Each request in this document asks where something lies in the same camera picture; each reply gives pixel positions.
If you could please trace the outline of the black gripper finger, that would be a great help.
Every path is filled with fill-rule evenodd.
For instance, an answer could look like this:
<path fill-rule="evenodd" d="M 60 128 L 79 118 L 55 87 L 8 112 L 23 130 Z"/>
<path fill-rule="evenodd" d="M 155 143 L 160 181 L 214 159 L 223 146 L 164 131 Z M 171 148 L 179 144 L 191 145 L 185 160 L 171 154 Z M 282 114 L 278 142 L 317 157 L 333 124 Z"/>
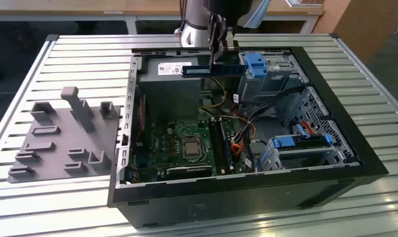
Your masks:
<path fill-rule="evenodd" d="M 227 19 L 223 17 L 221 17 L 219 26 L 218 64 L 226 64 L 231 60 L 235 52 L 233 27 L 229 26 Z"/>
<path fill-rule="evenodd" d="M 210 71 L 214 70 L 215 54 L 219 51 L 221 17 L 210 12 Z"/>

